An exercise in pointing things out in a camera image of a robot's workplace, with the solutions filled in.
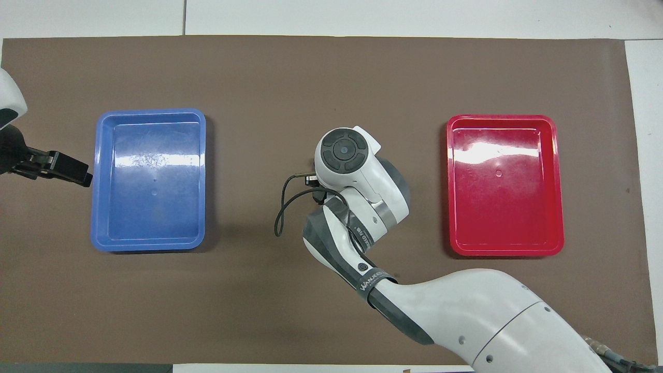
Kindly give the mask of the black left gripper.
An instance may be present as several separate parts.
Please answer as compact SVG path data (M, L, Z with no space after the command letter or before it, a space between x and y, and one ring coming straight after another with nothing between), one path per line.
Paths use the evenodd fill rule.
M93 175L89 165L60 151L41 151L28 147L23 134L14 125L1 132L1 174L14 173L35 180L59 179L89 188Z

